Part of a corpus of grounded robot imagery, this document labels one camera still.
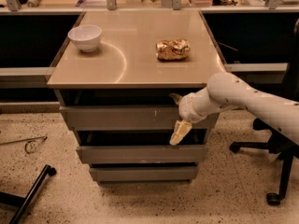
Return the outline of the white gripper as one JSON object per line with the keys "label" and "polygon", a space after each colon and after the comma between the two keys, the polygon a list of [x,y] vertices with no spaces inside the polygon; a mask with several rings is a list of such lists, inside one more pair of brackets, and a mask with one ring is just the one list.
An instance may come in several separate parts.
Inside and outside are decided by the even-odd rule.
{"label": "white gripper", "polygon": [[183,97],[177,93],[170,93],[169,96],[174,100],[175,104],[178,105],[179,115],[183,119],[176,121],[174,131],[169,141],[172,146],[175,146],[179,144],[192,129],[192,123],[200,122],[205,119],[206,116],[199,115],[195,111],[192,104],[195,97],[193,92]]}

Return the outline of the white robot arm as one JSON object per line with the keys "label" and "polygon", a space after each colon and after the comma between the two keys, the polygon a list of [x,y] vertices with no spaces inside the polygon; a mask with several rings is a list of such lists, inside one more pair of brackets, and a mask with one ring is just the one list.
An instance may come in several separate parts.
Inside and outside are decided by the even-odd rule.
{"label": "white robot arm", "polygon": [[171,135],[172,146],[181,142],[193,124],[234,107],[247,110],[296,145],[299,144],[299,104],[255,90],[231,73],[214,74],[205,88],[179,97],[177,104],[181,120],[176,121]]}

